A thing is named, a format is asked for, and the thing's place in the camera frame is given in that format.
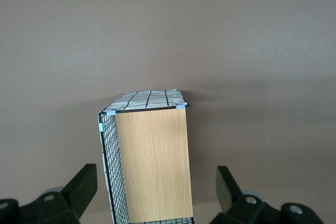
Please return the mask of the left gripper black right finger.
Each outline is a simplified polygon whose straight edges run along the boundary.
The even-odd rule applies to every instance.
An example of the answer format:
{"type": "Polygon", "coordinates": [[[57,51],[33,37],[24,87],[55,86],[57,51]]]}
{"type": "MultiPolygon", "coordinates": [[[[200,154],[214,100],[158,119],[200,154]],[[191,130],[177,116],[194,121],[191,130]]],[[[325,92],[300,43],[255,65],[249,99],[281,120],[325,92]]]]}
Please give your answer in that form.
{"type": "Polygon", "coordinates": [[[226,166],[216,170],[216,195],[222,212],[211,223],[296,223],[323,224],[309,207],[285,203],[277,210],[252,194],[243,194],[226,166]]]}

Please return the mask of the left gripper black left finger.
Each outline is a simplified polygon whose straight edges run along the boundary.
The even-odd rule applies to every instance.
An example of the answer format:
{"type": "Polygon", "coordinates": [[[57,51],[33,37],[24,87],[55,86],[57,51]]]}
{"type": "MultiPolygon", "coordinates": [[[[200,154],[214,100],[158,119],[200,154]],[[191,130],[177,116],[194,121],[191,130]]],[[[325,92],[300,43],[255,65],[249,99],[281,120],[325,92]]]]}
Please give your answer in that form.
{"type": "Polygon", "coordinates": [[[86,164],[61,190],[42,194],[20,206],[1,200],[1,223],[79,223],[98,188],[96,164],[86,164]]]}

